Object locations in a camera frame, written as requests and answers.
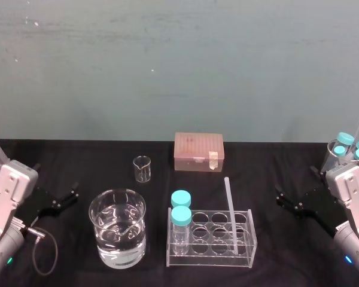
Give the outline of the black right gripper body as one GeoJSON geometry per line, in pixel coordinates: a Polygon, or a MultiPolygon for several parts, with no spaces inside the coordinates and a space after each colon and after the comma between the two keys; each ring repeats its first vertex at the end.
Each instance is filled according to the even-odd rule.
{"type": "Polygon", "coordinates": [[[316,220],[325,232],[336,232],[337,227],[348,220],[343,206],[325,186],[304,193],[299,203],[302,214],[316,220]]]}

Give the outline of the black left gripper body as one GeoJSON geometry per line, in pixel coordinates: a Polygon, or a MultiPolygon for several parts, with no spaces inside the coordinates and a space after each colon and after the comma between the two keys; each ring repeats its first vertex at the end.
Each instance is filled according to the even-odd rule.
{"type": "Polygon", "coordinates": [[[16,210],[16,218],[23,224],[32,227],[37,220],[45,216],[58,216],[60,202],[57,198],[42,188],[35,188],[16,210]]]}

